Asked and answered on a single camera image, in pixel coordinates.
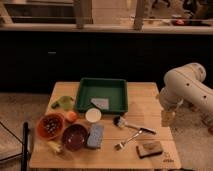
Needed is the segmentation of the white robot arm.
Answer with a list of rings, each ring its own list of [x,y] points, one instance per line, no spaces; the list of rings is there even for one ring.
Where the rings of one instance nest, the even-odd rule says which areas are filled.
[[[203,83],[205,78],[206,70],[199,63],[173,68],[164,75],[165,86],[158,95],[162,106],[163,127],[168,127],[172,123],[175,111],[183,101],[188,101],[204,114],[213,116],[213,89]]]

